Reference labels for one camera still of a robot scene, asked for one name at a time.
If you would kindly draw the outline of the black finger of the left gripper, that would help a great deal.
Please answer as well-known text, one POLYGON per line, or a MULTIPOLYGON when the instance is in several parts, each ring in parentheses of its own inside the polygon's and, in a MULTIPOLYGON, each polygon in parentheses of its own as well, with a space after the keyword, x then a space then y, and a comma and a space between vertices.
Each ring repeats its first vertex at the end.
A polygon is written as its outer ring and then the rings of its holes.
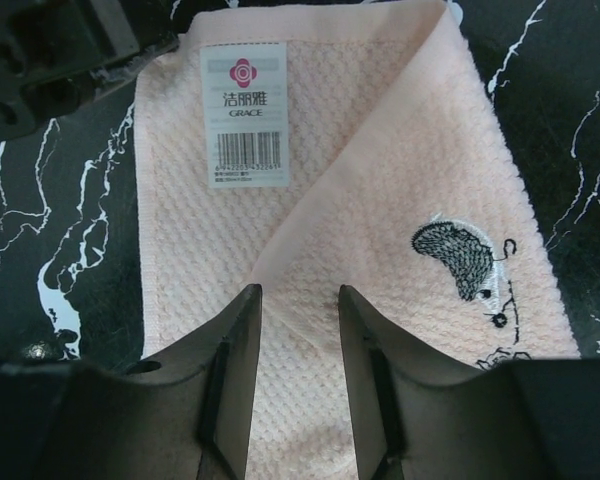
POLYGON ((178 36, 168 1, 0 1, 0 142, 129 84, 178 36))

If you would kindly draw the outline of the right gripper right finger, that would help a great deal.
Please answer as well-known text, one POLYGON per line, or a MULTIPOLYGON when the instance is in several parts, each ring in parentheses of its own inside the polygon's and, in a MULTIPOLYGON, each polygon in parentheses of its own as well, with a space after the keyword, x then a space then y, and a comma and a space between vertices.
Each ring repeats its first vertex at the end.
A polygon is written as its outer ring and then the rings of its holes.
POLYGON ((600 479, 600 360, 483 371, 338 294, 362 479, 600 479))

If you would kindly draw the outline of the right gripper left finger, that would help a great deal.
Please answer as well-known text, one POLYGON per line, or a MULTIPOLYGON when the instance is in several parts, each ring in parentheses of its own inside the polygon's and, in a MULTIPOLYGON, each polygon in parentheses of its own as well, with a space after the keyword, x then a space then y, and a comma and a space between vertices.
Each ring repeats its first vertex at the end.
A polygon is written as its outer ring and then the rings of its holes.
POLYGON ((0 479, 242 479, 262 320, 246 286, 123 374, 0 361, 0 479))

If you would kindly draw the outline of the pink hedgehog towel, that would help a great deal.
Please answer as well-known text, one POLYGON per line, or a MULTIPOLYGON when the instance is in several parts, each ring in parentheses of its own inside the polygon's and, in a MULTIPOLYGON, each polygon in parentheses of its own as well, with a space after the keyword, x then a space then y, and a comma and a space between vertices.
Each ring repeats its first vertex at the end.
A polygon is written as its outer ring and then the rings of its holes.
POLYGON ((337 296, 473 367, 579 354, 524 182, 443 1, 238 7, 194 17, 140 74, 144 351, 263 288, 250 479, 357 475, 337 296), (215 188, 212 77, 274 48, 287 185, 215 188))

